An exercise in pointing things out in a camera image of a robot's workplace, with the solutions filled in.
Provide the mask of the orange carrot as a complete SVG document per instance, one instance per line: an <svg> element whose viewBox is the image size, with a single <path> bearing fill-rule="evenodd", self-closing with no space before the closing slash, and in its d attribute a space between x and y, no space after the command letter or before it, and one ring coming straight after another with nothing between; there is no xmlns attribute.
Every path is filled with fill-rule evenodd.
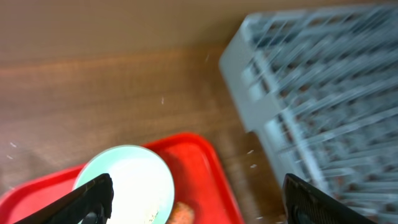
<svg viewBox="0 0 398 224"><path fill-rule="evenodd" d="M172 209L167 224L193 224L194 219L194 210L185 203L177 202Z"/></svg>

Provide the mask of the green bowl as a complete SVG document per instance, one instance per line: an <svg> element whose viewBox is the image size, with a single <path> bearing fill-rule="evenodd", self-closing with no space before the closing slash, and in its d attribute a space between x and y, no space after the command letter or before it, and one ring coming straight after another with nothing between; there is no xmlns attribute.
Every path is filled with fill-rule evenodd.
<svg viewBox="0 0 398 224"><path fill-rule="evenodd" d="M165 224L171 214L175 186L165 161L145 147L122 145L92 158L78 174L77 189L100 174L113 182L109 224Z"/></svg>

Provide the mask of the white rice pile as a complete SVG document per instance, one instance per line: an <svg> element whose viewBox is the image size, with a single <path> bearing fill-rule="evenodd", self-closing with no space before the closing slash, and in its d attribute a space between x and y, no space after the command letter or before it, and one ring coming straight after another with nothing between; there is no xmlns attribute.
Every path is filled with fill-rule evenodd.
<svg viewBox="0 0 398 224"><path fill-rule="evenodd" d="M109 224L166 223L174 203L174 183L165 162L125 159L108 170L113 181Z"/></svg>

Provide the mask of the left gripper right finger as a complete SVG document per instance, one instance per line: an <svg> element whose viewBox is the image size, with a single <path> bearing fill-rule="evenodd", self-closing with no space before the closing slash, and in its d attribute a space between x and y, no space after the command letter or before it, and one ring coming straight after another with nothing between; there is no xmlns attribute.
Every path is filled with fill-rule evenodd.
<svg viewBox="0 0 398 224"><path fill-rule="evenodd" d="M294 174L282 190L288 224L376 224Z"/></svg>

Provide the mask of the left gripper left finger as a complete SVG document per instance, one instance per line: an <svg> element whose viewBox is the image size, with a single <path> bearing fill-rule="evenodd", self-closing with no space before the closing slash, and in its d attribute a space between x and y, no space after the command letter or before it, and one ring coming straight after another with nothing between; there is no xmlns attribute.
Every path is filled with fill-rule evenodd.
<svg viewBox="0 0 398 224"><path fill-rule="evenodd" d="M101 174L73 190L72 172L43 177L14 190L14 223L106 223L113 182Z"/></svg>

